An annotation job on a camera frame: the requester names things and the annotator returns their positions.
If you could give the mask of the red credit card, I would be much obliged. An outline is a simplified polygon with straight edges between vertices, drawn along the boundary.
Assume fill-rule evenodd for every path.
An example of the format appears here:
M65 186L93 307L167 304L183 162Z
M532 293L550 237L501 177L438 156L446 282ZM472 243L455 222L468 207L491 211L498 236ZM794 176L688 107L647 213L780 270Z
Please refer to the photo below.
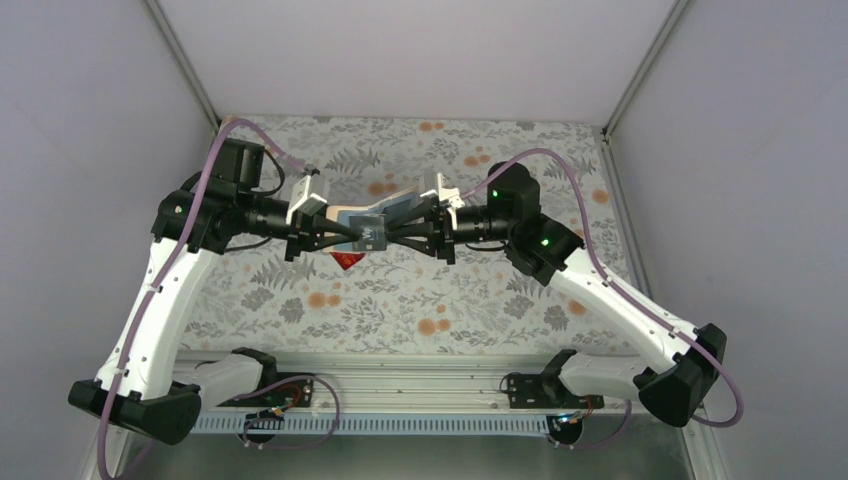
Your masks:
M337 264L342 268L343 271L347 271L352 268L355 264L360 262L365 258L364 253L358 253L357 255L342 255L342 254L333 254L331 253L333 259L337 262Z
M333 254L342 254L342 255L357 255L358 251L353 249L350 245L336 245L328 249L330 253Z

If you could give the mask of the black credit card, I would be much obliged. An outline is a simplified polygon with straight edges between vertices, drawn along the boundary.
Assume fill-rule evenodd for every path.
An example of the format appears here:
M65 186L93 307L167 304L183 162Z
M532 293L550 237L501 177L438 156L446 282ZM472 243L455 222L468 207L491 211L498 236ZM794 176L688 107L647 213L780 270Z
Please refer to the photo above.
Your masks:
M349 218L349 227L359 234L359 238L351 243L352 252L368 253L387 249L388 240L384 215L353 215Z

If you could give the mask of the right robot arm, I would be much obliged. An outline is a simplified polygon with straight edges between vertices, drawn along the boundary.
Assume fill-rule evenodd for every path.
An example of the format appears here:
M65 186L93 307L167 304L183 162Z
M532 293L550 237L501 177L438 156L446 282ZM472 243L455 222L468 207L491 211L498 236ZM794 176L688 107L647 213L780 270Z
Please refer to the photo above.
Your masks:
M543 286L576 300L637 352L635 359L593 357L565 349L533 376L539 398L517 387L518 408L560 408L567 398L607 396L637 401L662 422L684 427L720 375L727 337L713 324L675 317L604 270L584 239L545 215L540 185L520 164L490 170L486 202L467 206L437 178L410 212L387 222L389 242L446 261L460 244L502 241L510 264Z

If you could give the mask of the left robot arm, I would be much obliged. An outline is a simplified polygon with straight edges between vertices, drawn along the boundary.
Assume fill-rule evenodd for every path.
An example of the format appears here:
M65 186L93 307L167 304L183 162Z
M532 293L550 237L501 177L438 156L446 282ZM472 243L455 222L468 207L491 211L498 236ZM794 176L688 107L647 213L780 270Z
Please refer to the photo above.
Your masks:
M329 184L314 168L298 179L289 200L259 187L267 150L225 141L213 164L160 204L144 282L120 339L97 374L76 381L69 403L168 445L181 442L199 415L246 400L264 418L310 403L312 381L279 372L275 358L248 347L189 372L173 367L180 338L204 282L234 237L282 240L285 257L354 239L326 216Z

